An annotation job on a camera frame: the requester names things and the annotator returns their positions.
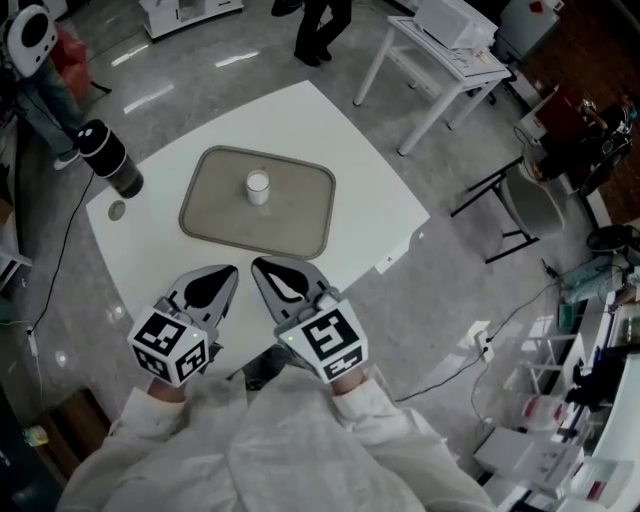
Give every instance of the white shoe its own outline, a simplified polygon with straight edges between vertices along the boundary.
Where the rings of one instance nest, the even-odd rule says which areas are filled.
[[[77,149],[76,152],[73,153],[71,156],[65,156],[63,158],[62,157],[56,158],[55,162],[53,162],[53,168],[56,171],[61,171],[67,165],[72,164],[73,162],[75,162],[79,157],[80,157],[80,150]]]

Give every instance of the black trousers person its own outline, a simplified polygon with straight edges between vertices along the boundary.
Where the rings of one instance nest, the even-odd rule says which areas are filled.
[[[318,29],[327,5],[333,18]],[[331,60],[327,46],[351,23],[351,0],[306,0],[304,18],[298,30],[295,56],[308,66],[319,66]]]

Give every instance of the tray rim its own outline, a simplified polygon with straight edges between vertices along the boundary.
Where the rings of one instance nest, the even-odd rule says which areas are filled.
[[[302,164],[302,165],[306,165],[306,166],[309,166],[309,167],[314,167],[314,168],[324,172],[327,176],[329,176],[329,179],[331,181],[331,192],[330,192],[331,196],[329,198],[329,208],[328,208],[328,211],[327,211],[327,217],[325,219],[325,230],[324,230],[324,234],[322,236],[322,242],[321,242],[321,245],[320,245],[319,249],[315,253],[313,253],[310,256],[300,256],[298,254],[292,254],[292,253],[282,252],[282,251],[259,250],[258,247],[245,245],[245,244],[240,244],[240,243],[235,243],[235,242],[229,242],[227,240],[220,240],[218,238],[206,237],[206,236],[198,235],[196,233],[193,233],[193,232],[189,231],[189,229],[184,224],[184,214],[185,214],[185,210],[186,210],[186,207],[187,207],[188,199],[189,199],[189,197],[191,197],[191,192],[193,190],[193,186],[195,184],[196,178],[200,174],[200,170],[202,168],[201,167],[202,166],[202,161],[207,157],[207,155],[209,153],[212,153],[214,151],[220,151],[220,150],[228,150],[228,151],[233,151],[233,152],[236,152],[236,153],[244,153],[244,154],[254,155],[254,156],[269,157],[269,158],[272,158],[274,160],[281,160],[283,162],[288,162],[288,163]],[[182,200],[182,206],[180,207],[180,213],[178,215],[178,223],[180,224],[180,229],[182,230],[182,232],[185,235],[190,236],[192,238],[197,238],[199,240],[205,240],[207,242],[213,242],[213,243],[223,244],[223,245],[230,245],[232,247],[239,247],[240,249],[246,249],[248,251],[257,252],[257,253],[260,253],[260,254],[273,254],[274,256],[288,256],[290,258],[299,258],[299,259],[303,259],[303,260],[312,260],[312,259],[317,258],[318,256],[320,256],[324,252],[324,250],[327,248],[327,240],[329,238],[329,229],[331,228],[331,219],[332,219],[332,216],[333,216],[333,201],[335,199],[335,195],[336,195],[336,177],[324,165],[314,164],[314,163],[311,163],[311,162],[306,162],[304,160],[299,160],[297,158],[290,158],[288,156],[274,155],[272,153],[265,153],[263,151],[255,151],[253,149],[238,148],[238,147],[235,147],[235,146],[226,146],[224,144],[219,144],[219,145],[216,145],[216,146],[211,146],[204,153],[202,153],[202,155],[200,155],[200,158],[198,159],[198,163],[196,164],[195,170],[194,170],[194,172],[193,172],[193,174],[191,176],[191,180],[189,180],[189,186],[187,188],[187,192],[186,192],[186,194],[184,196],[184,199]]]

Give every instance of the red chair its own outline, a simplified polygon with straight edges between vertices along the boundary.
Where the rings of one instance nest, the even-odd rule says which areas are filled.
[[[84,97],[90,85],[107,94],[110,93],[111,89],[95,83],[89,76],[87,45],[74,39],[60,25],[56,24],[56,30],[58,31],[58,42],[49,56],[76,100]]]

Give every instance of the gray chair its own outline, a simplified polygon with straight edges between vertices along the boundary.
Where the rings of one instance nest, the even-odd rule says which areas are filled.
[[[522,235],[525,242],[485,260],[485,263],[493,263],[533,245],[542,238],[555,236],[564,229],[564,217],[559,202],[546,187],[538,185],[527,176],[523,162],[523,157],[517,158],[476,183],[468,189],[469,192],[485,183],[488,185],[451,213],[451,217],[455,217],[490,190],[498,195],[500,202],[519,228],[503,233],[503,238]]]

